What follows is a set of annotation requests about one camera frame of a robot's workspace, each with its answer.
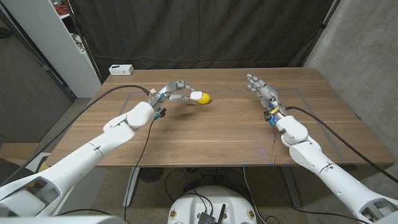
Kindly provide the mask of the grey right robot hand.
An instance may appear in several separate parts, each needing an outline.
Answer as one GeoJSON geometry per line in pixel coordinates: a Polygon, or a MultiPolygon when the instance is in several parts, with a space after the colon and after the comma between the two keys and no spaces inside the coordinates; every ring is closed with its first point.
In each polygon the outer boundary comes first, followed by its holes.
{"type": "Polygon", "coordinates": [[[271,126],[275,126],[278,120],[287,116],[285,108],[279,100],[276,90],[260,78],[247,74],[248,88],[254,92],[265,108],[264,118],[271,126]]]}

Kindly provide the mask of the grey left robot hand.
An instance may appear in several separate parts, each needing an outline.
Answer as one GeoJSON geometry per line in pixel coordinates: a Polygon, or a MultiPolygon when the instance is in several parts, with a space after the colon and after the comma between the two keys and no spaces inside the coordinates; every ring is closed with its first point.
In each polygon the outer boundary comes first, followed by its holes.
{"type": "Polygon", "coordinates": [[[149,104],[155,111],[154,119],[157,120],[163,116],[165,116],[166,109],[162,106],[162,103],[165,100],[169,100],[170,102],[179,102],[179,101],[190,101],[191,98],[188,96],[183,96],[181,94],[174,94],[175,91],[186,89],[190,91],[190,93],[195,92],[195,90],[188,84],[186,81],[176,81],[170,82],[159,91],[153,91],[149,95],[149,104]]]}

